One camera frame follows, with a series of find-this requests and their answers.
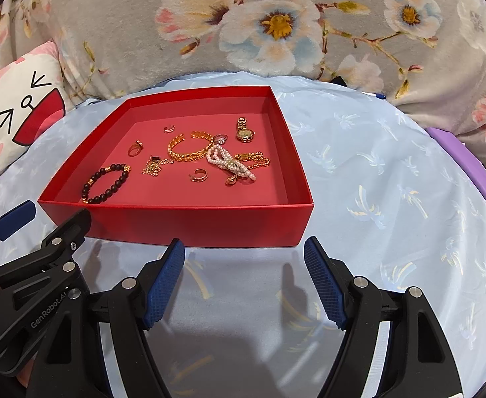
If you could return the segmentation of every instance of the watch face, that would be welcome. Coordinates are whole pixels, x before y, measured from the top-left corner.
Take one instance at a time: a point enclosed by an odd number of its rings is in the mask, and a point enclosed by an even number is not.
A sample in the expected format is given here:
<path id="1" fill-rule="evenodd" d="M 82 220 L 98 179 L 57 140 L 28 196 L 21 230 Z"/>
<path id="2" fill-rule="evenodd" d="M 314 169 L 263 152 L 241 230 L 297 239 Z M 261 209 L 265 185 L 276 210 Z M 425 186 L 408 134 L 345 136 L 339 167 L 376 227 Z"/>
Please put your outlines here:
<path id="1" fill-rule="evenodd" d="M 249 129 L 241 129 L 238 131 L 239 137 L 252 137 L 253 134 L 252 130 Z"/>

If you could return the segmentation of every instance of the pen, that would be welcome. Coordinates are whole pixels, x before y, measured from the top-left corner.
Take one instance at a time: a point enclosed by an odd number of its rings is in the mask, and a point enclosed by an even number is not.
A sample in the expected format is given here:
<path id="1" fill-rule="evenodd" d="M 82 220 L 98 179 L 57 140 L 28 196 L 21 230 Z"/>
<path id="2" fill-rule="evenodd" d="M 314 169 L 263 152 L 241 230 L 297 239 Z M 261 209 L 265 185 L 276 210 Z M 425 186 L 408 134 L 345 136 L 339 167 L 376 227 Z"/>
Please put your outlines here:
<path id="1" fill-rule="evenodd" d="M 385 94 L 379 94 L 379 93 L 366 93 L 364 91 L 360 91 L 360 93 L 366 94 L 366 95 L 371 95 L 372 97 L 375 97 L 377 99 L 381 100 L 386 100 L 387 96 Z"/>

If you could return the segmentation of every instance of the red box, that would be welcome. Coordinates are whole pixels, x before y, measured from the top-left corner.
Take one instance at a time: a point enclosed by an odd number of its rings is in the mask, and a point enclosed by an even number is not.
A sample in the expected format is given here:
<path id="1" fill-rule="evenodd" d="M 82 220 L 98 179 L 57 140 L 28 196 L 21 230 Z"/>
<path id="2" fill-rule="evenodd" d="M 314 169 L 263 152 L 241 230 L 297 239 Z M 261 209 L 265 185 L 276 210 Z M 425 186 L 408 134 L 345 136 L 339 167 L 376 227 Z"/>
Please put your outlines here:
<path id="1" fill-rule="evenodd" d="M 90 112 L 90 108 L 77 112 Z M 247 118 L 255 131 L 252 142 L 236 139 L 236 122 Z M 165 126 L 175 125 L 166 134 Z M 200 159 L 162 165 L 158 176 L 141 174 L 150 155 L 167 158 L 168 144 L 178 134 L 186 140 L 175 152 L 191 153 L 207 146 L 191 139 L 194 130 L 224 133 L 230 154 L 261 151 L 271 164 L 253 171 L 257 180 L 239 180 Z M 139 139 L 144 150 L 128 157 Z M 111 163 L 132 167 L 119 191 L 99 205 L 83 204 L 80 194 L 90 176 Z M 202 167 L 204 182 L 189 174 Z M 118 172 L 103 175 L 91 196 L 108 189 Z M 240 86 L 190 89 L 128 99 L 79 145 L 39 199 L 56 224 L 87 207 L 92 214 L 88 236 L 109 240 L 167 245 L 178 237 L 191 247 L 289 247 L 300 242 L 313 200 L 289 129 L 269 87 Z"/>

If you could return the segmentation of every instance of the floral blanket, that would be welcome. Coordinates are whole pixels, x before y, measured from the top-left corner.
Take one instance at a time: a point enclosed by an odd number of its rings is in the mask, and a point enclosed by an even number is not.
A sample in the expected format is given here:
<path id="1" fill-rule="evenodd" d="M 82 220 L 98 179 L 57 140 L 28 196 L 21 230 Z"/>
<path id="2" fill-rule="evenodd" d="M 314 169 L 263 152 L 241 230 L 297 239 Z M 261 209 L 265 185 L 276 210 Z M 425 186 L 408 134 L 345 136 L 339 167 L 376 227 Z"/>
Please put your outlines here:
<path id="1" fill-rule="evenodd" d="M 53 39 L 74 102 L 245 70 L 384 92 L 486 164 L 484 0 L 6 0 L 0 65 Z"/>

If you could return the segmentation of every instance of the wristwatch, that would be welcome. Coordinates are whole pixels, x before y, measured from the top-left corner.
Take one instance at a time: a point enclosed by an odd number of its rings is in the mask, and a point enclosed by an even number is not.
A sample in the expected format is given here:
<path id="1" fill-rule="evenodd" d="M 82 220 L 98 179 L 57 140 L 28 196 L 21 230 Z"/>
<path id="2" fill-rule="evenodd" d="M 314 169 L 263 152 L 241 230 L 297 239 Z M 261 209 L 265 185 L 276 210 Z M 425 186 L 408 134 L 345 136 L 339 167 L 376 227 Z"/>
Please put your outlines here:
<path id="1" fill-rule="evenodd" d="M 237 124 L 238 131 L 236 133 L 236 138 L 242 142 L 250 142 L 254 137 L 254 132 L 247 128 L 247 119 L 244 117 L 238 118 Z"/>

